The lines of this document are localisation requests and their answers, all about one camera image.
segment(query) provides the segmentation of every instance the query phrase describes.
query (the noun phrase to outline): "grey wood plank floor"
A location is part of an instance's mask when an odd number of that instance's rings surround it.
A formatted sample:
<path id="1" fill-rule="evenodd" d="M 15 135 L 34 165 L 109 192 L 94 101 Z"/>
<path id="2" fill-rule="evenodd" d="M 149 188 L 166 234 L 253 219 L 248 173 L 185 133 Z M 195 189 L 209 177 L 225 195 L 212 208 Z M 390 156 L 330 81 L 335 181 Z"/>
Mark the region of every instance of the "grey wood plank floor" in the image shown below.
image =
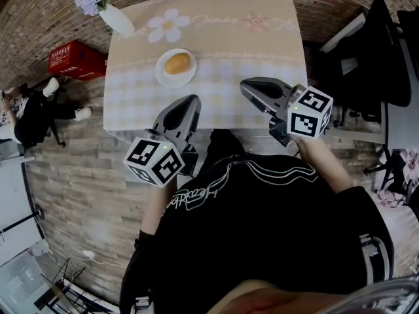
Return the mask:
<path id="1" fill-rule="evenodd" d="M 73 81 L 60 101 L 80 101 L 93 107 L 93 116 L 82 122 L 58 122 L 66 148 L 50 137 L 29 152 L 36 157 L 26 165 L 29 189 L 34 203 L 46 213 L 41 222 L 53 254 L 40 257 L 49 275 L 71 257 L 77 269 L 86 266 L 78 279 L 79 286 L 118 303 L 124 268 L 134 251 L 148 186 L 133 178 L 122 163 L 129 145 L 103 130 L 104 78 L 90 82 Z M 283 148 L 267 130 L 233 131 L 248 152 L 294 155 L 295 145 Z M 202 165 L 209 143 L 209 130 L 199 131 L 192 143 Z M 377 162 L 372 143 L 328 138 L 327 143 L 342 161 L 356 184 L 372 192 L 373 177 L 363 168 Z M 410 209 L 380 208 L 392 234 L 395 251 L 395 274 L 407 275 L 419 248 L 419 223 Z M 83 258 L 81 251 L 96 254 L 97 264 Z"/>

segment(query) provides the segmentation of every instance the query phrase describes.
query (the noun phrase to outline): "black sleeve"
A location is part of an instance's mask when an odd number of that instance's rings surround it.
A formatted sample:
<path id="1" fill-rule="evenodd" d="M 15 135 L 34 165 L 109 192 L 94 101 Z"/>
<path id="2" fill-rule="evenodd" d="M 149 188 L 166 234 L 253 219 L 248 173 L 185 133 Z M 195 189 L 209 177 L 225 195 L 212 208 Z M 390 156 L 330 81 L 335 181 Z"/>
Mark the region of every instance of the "black sleeve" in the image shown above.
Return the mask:
<path id="1" fill-rule="evenodd" d="M 126 268 L 119 296 L 121 314 L 130 314 L 138 296 L 150 296 L 150 247 L 153 235 L 140 231 L 134 247 L 136 251 Z"/>
<path id="2" fill-rule="evenodd" d="M 355 225 L 360 236 L 369 234 L 371 237 L 378 237 L 386 246 L 390 261 L 390 277 L 393 273 L 394 246 L 387 226 L 378 210 L 375 202 L 361 186 L 349 188 L 337 194 L 337 203 L 343 203 L 347 208 L 347 217 Z"/>

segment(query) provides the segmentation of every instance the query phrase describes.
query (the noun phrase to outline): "white plate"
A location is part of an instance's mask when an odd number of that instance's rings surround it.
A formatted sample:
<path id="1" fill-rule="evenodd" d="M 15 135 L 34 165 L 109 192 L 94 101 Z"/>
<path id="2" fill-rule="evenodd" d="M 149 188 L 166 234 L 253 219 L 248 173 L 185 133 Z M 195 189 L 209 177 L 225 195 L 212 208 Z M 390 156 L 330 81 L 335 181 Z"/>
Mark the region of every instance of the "white plate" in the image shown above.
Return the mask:
<path id="1" fill-rule="evenodd" d="M 164 70 L 164 64 L 166 64 L 168 59 L 171 58 L 172 56 L 176 54 L 181 54 L 183 52 L 186 52 L 191 57 L 191 68 L 188 71 L 185 71 L 183 73 L 170 75 Z M 156 75 L 157 81 L 161 83 L 161 85 L 167 88 L 179 88 L 186 85 L 195 76 L 195 72 L 196 72 L 196 59 L 194 55 L 192 55 L 188 50 L 184 50 L 184 49 L 171 49 L 169 51 L 166 51 L 157 60 L 156 67 L 155 67 L 155 75 Z"/>

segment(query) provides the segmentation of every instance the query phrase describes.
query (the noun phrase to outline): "white marker cube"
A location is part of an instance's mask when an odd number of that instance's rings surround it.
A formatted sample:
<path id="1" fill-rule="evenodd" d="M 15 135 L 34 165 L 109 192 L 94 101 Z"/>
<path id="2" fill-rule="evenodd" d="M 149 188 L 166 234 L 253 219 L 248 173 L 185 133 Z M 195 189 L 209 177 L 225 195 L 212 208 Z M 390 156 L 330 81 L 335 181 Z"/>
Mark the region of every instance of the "white marker cube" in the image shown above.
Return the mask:
<path id="1" fill-rule="evenodd" d="M 287 133 L 317 139 L 332 113 L 333 98 L 309 86 L 288 108 Z"/>
<path id="2" fill-rule="evenodd" d="M 159 187 L 165 187 L 185 166 L 173 143 L 140 137 L 131 144 L 124 164 L 139 180 Z"/>

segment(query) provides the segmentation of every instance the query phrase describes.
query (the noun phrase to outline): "glasses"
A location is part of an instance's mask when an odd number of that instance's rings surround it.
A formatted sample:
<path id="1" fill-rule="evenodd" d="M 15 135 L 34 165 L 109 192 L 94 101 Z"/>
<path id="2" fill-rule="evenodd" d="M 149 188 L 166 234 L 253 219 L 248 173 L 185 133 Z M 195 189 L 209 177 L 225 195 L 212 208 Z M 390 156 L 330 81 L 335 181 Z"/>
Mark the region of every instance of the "glasses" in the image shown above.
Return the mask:
<path id="1" fill-rule="evenodd" d="M 368 285 L 316 314 L 419 313 L 419 276 Z"/>

